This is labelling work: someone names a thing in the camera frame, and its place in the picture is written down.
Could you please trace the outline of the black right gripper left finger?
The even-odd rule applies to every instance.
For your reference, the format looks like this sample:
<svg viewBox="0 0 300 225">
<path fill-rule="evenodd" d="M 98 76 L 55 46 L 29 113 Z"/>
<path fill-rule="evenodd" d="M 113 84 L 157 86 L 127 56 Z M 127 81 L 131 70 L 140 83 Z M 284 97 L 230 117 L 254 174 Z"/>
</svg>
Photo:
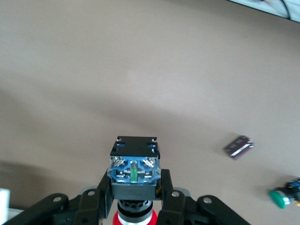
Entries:
<svg viewBox="0 0 300 225">
<path fill-rule="evenodd" d="M 96 188 L 71 200 L 62 193 L 51 194 L 4 224 L 100 225 L 108 217 L 112 202 L 111 179 L 105 173 Z"/>
</svg>

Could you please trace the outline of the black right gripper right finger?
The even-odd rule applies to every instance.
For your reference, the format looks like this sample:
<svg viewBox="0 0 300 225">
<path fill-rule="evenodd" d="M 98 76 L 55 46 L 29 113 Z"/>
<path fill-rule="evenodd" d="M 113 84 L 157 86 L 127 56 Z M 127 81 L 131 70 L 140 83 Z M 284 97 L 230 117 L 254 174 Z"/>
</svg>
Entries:
<svg viewBox="0 0 300 225">
<path fill-rule="evenodd" d="M 203 195 L 197 200 L 173 188 L 168 169 L 161 171 L 162 209 L 157 225 L 248 225 L 223 201 L 213 195 Z"/>
</svg>

